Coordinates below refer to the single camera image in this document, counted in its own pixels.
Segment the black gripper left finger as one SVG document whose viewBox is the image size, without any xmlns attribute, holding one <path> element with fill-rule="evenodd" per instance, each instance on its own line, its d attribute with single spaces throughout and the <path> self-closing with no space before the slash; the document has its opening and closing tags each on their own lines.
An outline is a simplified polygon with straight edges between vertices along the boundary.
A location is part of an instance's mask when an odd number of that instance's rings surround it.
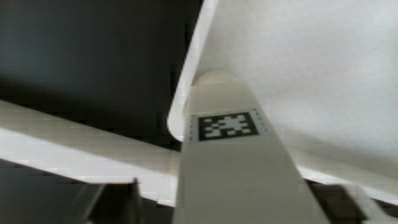
<svg viewBox="0 0 398 224">
<path fill-rule="evenodd" d="M 144 224 L 138 179 L 96 187 L 83 224 Z"/>
</svg>

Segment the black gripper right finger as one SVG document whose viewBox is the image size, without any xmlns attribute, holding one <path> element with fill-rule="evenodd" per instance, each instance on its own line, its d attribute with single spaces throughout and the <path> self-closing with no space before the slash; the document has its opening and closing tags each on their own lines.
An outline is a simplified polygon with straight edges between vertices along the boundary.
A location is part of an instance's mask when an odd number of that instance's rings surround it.
<svg viewBox="0 0 398 224">
<path fill-rule="evenodd" d="M 330 224 L 391 224 L 391 216 L 353 185 L 314 182 L 307 185 Z"/>
</svg>

